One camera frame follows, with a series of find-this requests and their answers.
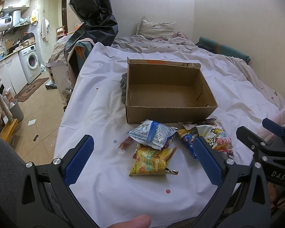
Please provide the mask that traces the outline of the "white cartoon popcorn snack bag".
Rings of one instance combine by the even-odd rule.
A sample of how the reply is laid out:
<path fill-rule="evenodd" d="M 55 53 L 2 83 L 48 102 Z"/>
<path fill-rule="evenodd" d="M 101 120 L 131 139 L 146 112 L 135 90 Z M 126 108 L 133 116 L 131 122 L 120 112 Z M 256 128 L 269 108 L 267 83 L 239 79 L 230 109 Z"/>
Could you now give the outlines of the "white cartoon popcorn snack bag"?
<path fill-rule="evenodd" d="M 223 152 L 228 157 L 234 159 L 232 140 L 221 124 L 214 122 L 197 125 L 197 130 L 212 149 Z"/>

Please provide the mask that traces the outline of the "small clear red snack packet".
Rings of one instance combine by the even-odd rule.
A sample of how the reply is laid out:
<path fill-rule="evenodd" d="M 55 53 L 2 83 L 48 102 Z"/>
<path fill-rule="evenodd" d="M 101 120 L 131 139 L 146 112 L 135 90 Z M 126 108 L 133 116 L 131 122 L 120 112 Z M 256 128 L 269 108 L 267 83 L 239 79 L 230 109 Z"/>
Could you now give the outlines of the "small clear red snack packet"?
<path fill-rule="evenodd" d="M 121 142 L 117 147 L 116 150 L 120 154 L 124 154 L 126 149 L 134 142 L 134 140 L 128 136 L 123 142 Z"/>

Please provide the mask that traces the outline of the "blue yellow tiger snack bag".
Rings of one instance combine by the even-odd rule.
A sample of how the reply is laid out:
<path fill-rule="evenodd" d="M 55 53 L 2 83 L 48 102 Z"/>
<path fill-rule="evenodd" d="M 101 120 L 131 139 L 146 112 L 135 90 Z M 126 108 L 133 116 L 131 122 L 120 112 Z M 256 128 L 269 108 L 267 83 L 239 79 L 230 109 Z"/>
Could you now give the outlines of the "blue yellow tiger snack bag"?
<path fill-rule="evenodd" d="M 198 130 L 196 127 L 191 128 L 190 130 L 187 129 L 179 129 L 177 131 L 179 138 L 182 140 L 183 145 L 189 150 L 190 154 L 193 156 L 194 159 L 197 159 L 193 148 L 193 142 L 196 137 L 199 136 Z"/>

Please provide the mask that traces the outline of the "yellow cheese snack bag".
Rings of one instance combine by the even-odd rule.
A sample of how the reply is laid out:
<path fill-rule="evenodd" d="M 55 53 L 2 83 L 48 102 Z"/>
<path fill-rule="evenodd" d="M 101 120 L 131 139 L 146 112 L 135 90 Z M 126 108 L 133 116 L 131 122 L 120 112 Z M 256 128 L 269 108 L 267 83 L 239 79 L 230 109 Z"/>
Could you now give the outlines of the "yellow cheese snack bag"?
<path fill-rule="evenodd" d="M 176 153 L 177 148 L 166 148 L 156 150 L 143 144 L 137 144 L 133 155 L 134 164 L 129 176 L 148 176 L 148 175 L 178 175 L 177 170 L 169 169 L 169 163 Z"/>

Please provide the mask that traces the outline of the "white blue snack bag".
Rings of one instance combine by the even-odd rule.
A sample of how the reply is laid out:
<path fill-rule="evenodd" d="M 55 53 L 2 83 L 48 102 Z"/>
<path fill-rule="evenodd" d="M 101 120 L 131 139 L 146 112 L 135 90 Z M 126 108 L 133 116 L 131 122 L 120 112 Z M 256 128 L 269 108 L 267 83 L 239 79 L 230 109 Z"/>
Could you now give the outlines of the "white blue snack bag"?
<path fill-rule="evenodd" d="M 128 135 L 136 142 L 156 150 L 169 147 L 175 138 L 176 127 L 171 127 L 153 120 L 145 120 Z"/>

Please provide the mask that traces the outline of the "white cartoon bed sheet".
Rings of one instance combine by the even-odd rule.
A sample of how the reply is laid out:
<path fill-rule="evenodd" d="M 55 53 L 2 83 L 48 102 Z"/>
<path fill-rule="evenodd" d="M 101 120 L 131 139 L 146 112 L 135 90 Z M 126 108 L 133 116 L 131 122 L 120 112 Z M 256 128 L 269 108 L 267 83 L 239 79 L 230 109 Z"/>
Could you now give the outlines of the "white cartoon bed sheet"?
<path fill-rule="evenodd" d="M 180 139 L 170 163 L 178 175 L 130 176 L 134 146 L 117 145 L 145 120 L 179 126 L 215 117 L 235 147 L 235 162 L 249 165 L 251 151 L 236 138 L 245 126 L 261 127 L 279 108 L 222 55 L 193 49 L 138 53 L 97 43 L 84 63 L 64 113 L 55 145 L 63 157 L 89 134 L 95 148 L 77 182 L 75 197 L 100 227 L 147 214 L 152 226 L 195 217 L 216 191 Z"/>

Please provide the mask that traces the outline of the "brown floor mat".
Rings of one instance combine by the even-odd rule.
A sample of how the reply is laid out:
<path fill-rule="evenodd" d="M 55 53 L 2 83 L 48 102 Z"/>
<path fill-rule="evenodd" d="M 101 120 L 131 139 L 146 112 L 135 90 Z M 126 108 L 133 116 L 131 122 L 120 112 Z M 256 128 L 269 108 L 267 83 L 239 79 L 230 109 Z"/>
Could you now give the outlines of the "brown floor mat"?
<path fill-rule="evenodd" d="M 46 81 L 49 80 L 49 77 L 40 78 L 33 81 L 31 84 L 25 86 L 16 96 L 15 99 L 18 102 L 25 102 L 30 98 L 34 92 L 39 89 Z"/>

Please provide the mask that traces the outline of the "grey trash bin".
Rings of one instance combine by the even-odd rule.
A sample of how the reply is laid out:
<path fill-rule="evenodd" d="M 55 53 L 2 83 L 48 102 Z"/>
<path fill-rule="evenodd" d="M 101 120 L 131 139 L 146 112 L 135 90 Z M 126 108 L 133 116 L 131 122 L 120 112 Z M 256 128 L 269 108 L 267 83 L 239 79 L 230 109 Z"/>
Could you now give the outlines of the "grey trash bin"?
<path fill-rule="evenodd" d="M 18 100 L 13 100 L 9 104 L 8 108 L 12 114 L 13 119 L 17 119 L 18 121 L 22 121 L 24 119 L 24 114 L 19 106 Z"/>

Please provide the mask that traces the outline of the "brown cardboard box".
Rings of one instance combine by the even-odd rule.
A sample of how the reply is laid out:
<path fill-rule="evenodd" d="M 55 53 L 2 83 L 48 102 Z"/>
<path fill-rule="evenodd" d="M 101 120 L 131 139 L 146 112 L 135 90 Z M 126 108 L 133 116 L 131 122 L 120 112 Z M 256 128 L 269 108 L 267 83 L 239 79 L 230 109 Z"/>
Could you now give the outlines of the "brown cardboard box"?
<path fill-rule="evenodd" d="M 217 109 L 200 63 L 127 59 L 126 120 L 177 123 L 207 119 Z"/>

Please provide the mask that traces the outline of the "white kitchen cabinet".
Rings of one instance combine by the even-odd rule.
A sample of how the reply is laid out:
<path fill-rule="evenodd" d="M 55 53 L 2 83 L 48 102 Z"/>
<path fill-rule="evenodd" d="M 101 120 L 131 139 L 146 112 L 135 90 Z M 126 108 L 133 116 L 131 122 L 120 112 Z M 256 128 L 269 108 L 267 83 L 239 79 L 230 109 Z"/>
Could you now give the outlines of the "white kitchen cabinet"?
<path fill-rule="evenodd" d="M 12 91 L 17 95 L 26 85 L 25 77 L 18 53 L 2 59 L 0 61 L 0 77 L 6 88 L 12 88 Z"/>

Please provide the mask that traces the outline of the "white washing machine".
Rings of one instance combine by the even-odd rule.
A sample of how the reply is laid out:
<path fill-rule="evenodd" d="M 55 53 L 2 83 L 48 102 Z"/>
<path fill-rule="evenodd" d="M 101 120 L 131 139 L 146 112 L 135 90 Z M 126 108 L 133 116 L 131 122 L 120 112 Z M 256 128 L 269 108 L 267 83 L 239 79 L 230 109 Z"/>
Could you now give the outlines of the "white washing machine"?
<path fill-rule="evenodd" d="M 23 48 L 18 52 L 18 56 L 27 82 L 31 84 L 41 74 L 36 45 L 32 44 Z"/>

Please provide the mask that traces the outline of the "crumpled floral blanket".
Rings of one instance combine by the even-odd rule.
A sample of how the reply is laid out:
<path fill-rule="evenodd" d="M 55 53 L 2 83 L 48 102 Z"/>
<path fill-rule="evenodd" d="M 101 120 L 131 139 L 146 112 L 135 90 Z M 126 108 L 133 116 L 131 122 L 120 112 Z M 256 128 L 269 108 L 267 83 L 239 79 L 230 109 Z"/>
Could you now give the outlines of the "crumpled floral blanket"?
<path fill-rule="evenodd" d="M 140 54 L 175 51 L 191 54 L 199 49 L 191 40 L 181 36 L 169 38 L 168 40 L 161 38 L 149 40 L 142 35 L 116 38 L 111 47 L 122 51 L 138 52 Z"/>

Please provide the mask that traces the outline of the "beige floral pillow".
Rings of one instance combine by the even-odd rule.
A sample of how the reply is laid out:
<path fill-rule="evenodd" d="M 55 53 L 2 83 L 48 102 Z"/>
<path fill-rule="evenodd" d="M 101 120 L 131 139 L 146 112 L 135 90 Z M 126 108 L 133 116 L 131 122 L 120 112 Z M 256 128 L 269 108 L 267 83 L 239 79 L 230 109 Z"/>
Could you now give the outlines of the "beige floral pillow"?
<path fill-rule="evenodd" d="M 175 32 L 175 25 L 175 22 L 153 23 L 149 22 L 146 17 L 142 17 L 138 23 L 136 35 L 151 40 L 169 40 Z"/>

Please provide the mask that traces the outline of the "black plastic garbage bag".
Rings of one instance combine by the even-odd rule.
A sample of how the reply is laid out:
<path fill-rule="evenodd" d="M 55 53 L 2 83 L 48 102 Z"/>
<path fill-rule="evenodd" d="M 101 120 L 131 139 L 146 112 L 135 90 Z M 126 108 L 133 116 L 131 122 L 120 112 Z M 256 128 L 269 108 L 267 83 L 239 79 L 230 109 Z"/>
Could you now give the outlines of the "black plastic garbage bag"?
<path fill-rule="evenodd" d="M 70 58 L 68 65 L 77 77 L 84 62 L 71 55 L 76 43 L 90 38 L 94 43 L 111 46 L 118 34 L 118 22 L 110 0 L 70 0 L 69 5 L 82 22 L 65 45 L 65 53 Z"/>

